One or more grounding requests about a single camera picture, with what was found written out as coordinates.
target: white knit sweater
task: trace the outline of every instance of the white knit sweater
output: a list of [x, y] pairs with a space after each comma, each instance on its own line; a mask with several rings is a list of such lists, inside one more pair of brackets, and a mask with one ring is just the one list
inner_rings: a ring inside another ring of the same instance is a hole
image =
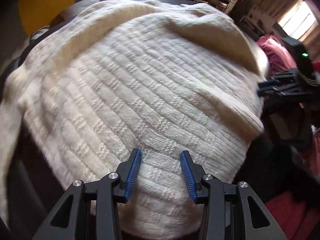
[[38, 44], [0, 106], [0, 197], [23, 120], [64, 188], [100, 179], [142, 150], [124, 231], [170, 239], [196, 231], [179, 156], [231, 182], [262, 131], [261, 79], [248, 41], [207, 4], [92, 5]]

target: window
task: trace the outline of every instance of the window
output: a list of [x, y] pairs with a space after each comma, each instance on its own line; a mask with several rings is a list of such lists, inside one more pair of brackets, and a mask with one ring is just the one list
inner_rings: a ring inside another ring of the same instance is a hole
[[279, 21], [279, 25], [283, 30], [297, 40], [315, 23], [316, 18], [313, 16], [308, 5], [302, 0], [293, 6]]

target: pink fabric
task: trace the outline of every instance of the pink fabric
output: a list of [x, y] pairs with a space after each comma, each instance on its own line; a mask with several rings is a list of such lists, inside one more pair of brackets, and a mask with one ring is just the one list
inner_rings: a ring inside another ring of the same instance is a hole
[[305, 156], [306, 165], [309, 166], [312, 174], [320, 175], [320, 134], [313, 135], [311, 148]]
[[269, 77], [276, 72], [296, 68], [297, 65], [285, 47], [273, 35], [266, 34], [256, 42], [262, 48], [270, 63]]
[[313, 62], [312, 66], [315, 71], [318, 71], [320, 73], [320, 61]]
[[266, 203], [288, 240], [306, 240], [320, 220], [320, 208], [307, 208], [287, 191]]

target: blue gripper pad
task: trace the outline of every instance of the blue gripper pad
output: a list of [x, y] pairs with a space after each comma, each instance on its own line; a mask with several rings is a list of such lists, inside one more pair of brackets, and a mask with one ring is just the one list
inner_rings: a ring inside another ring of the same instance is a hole
[[141, 164], [141, 151], [138, 150], [132, 162], [132, 165], [128, 174], [128, 178], [125, 184], [124, 198], [126, 201], [128, 201], [133, 194], [133, 189], [136, 184], [137, 176], [140, 170], [140, 164]]
[[184, 152], [180, 154], [180, 165], [181, 165], [184, 180], [186, 182], [189, 197], [195, 203], [197, 200], [196, 182], [192, 176], [192, 172]]

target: ribbed knit pattern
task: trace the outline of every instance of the ribbed knit pattern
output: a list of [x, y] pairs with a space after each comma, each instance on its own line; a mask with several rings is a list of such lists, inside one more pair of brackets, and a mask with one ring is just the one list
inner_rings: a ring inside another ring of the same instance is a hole
[[92, 5], [38, 44], [8, 78], [0, 107], [1, 216], [5, 177], [26, 123], [55, 176], [102, 178], [142, 150], [124, 231], [171, 239], [198, 229], [179, 156], [225, 182], [262, 131], [261, 79], [247, 40], [207, 4], [114, 0]]

